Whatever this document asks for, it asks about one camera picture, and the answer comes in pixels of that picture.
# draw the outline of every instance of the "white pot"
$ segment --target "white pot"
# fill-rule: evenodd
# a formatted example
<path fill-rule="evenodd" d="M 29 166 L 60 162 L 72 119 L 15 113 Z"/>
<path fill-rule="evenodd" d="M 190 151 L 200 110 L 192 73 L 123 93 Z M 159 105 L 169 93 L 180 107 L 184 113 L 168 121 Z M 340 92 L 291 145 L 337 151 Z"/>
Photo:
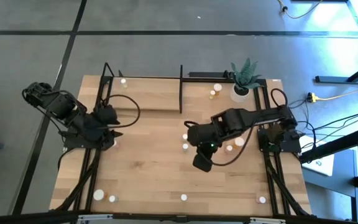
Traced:
<path fill-rule="evenodd" d="M 234 86 L 235 86 L 235 85 L 236 85 L 236 84 L 234 84 L 233 87 L 232 87 L 232 89 L 231 89 L 230 98 L 231 98 L 231 100 L 234 101 L 234 102 L 242 103 L 242 102 L 244 102 L 244 101 L 247 99 L 247 96 L 249 95 L 249 92 L 250 92 L 250 91 L 248 91 L 248 93 L 247 93 L 246 95 L 244 95 L 244 96 L 238 95 L 238 94 L 236 93 L 236 91 L 234 91 Z"/>

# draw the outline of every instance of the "gray floor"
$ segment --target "gray floor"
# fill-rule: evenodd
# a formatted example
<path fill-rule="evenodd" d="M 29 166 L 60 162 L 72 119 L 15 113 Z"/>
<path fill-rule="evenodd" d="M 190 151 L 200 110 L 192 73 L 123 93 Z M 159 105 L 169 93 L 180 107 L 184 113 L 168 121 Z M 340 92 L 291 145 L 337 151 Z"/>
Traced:
<path fill-rule="evenodd" d="M 0 30 L 71 30 L 80 2 L 0 0 Z M 284 2 L 292 14 L 311 6 Z M 88 1 L 80 30 L 358 31 L 344 3 L 322 3 L 298 20 L 281 16 L 279 10 L 279 4 L 272 0 L 118 0 L 114 5 L 107 0 Z M 0 36 L 0 141 L 6 145 L 0 151 L 0 215 L 9 213 L 41 119 L 22 100 L 20 91 L 32 82 L 54 83 L 67 42 L 68 36 Z M 127 76 L 178 77 L 181 64 L 185 74 L 218 72 L 230 69 L 230 62 L 242 63 L 247 57 L 259 62 L 257 73 L 264 78 L 283 80 L 290 101 L 309 91 L 329 97 L 358 89 L 313 83 L 316 75 L 349 76 L 358 71 L 358 36 L 208 35 L 77 36 L 62 89 L 76 95 L 82 76 L 99 75 L 104 62 L 109 62 L 114 72 L 120 69 Z M 301 108 L 294 113 L 298 120 L 305 119 Z M 358 93 L 311 105 L 310 121 L 319 126 L 354 113 L 358 113 Z M 339 133 L 352 131 L 354 128 L 347 128 Z M 62 142 L 55 127 L 50 126 L 25 213 L 47 211 L 61 153 Z M 349 197 L 309 184 L 307 189 L 318 217 L 351 217 Z"/>

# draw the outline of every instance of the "wooden tabletop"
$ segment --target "wooden tabletop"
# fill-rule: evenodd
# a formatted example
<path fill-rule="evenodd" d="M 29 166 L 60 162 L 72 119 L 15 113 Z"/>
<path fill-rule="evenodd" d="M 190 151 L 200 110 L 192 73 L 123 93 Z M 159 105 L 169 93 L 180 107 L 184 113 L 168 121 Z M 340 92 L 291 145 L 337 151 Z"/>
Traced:
<path fill-rule="evenodd" d="M 84 76 L 78 99 L 89 109 L 94 106 L 98 90 L 99 76 Z M 231 83 L 221 83 L 223 90 L 215 99 L 209 99 L 209 92 L 214 83 L 183 83 L 183 112 L 175 109 L 175 104 L 164 106 L 167 97 L 177 103 L 178 98 L 172 90 L 179 92 L 176 82 L 165 79 L 133 78 L 128 79 L 128 87 L 114 84 L 112 93 L 132 92 L 134 83 L 153 82 L 148 91 L 162 91 L 159 94 L 136 95 L 134 98 L 143 107 L 139 121 L 119 131 L 124 133 L 117 138 L 118 147 L 112 147 L 101 153 L 95 189 L 102 189 L 108 195 L 115 195 L 118 202 L 108 200 L 93 201 L 92 212 L 106 213 L 148 213 L 148 214 L 188 214 L 188 215 L 240 215 L 271 216 L 269 187 L 263 155 L 259 151 L 256 127 L 241 157 L 226 167 L 213 166 L 212 171 L 205 173 L 192 166 L 196 154 L 195 147 L 183 152 L 182 134 L 187 128 L 186 120 L 197 123 L 210 123 L 210 117 L 229 108 L 255 110 L 253 91 L 250 91 L 246 102 L 235 103 L 230 99 Z M 171 85 L 170 88 L 156 88 L 160 85 Z M 272 88 L 282 89 L 280 80 L 267 80 L 268 92 Z M 262 90 L 261 104 L 264 105 Z M 280 93 L 275 93 L 278 103 L 284 103 Z M 125 104 L 118 109 L 121 124 L 133 121 L 136 116 L 135 106 Z M 226 154 L 219 149 L 213 161 L 223 163 L 230 161 L 238 151 Z M 78 149 L 62 159 L 50 208 L 58 207 L 74 188 L 80 175 L 84 150 Z M 296 201 L 307 212 L 311 212 L 301 165 L 288 153 L 281 153 L 285 183 Z M 81 207 L 85 206 L 87 187 L 84 188 Z M 279 212 L 283 213 L 279 188 L 275 186 Z M 186 202 L 180 195 L 186 194 Z M 265 197 L 267 203 L 257 202 Z"/>

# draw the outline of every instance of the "white cap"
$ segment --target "white cap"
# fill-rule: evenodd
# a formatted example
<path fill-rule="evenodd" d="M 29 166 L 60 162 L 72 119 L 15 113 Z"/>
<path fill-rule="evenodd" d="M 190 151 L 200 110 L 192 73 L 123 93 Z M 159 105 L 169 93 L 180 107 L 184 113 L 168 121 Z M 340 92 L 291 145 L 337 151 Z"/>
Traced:
<path fill-rule="evenodd" d="M 259 197 L 259 202 L 260 203 L 266 203 L 266 198 L 265 197 Z"/>
<path fill-rule="evenodd" d="M 231 145 L 226 146 L 226 150 L 227 150 L 227 151 L 232 151 L 232 150 L 233 150 L 233 146 L 231 146 Z"/>
<path fill-rule="evenodd" d="M 182 195 L 180 196 L 180 199 L 181 199 L 182 201 L 185 201 L 185 200 L 187 200 L 187 195 L 185 195 L 185 194 L 182 194 Z"/>
<path fill-rule="evenodd" d="M 110 201 L 110 202 L 115 202 L 116 200 L 117 200 L 117 197 L 114 196 L 114 195 L 112 195 L 112 196 L 109 197 L 109 201 Z"/>
<path fill-rule="evenodd" d="M 222 90 L 222 85 L 221 85 L 221 84 L 218 84 L 218 83 L 215 84 L 215 85 L 214 85 L 214 90 L 215 90 L 215 91 L 221 91 L 221 90 Z"/>
<path fill-rule="evenodd" d="M 101 189 L 95 190 L 93 193 L 93 199 L 102 200 L 104 198 L 104 192 Z"/>
<path fill-rule="evenodd" d="M 242 145 L 244 145 L 244 139 L 241 137 L 238 137 L 234 140 L 234 143 L 236 144 L 236 146 L 242 146 Z"/>

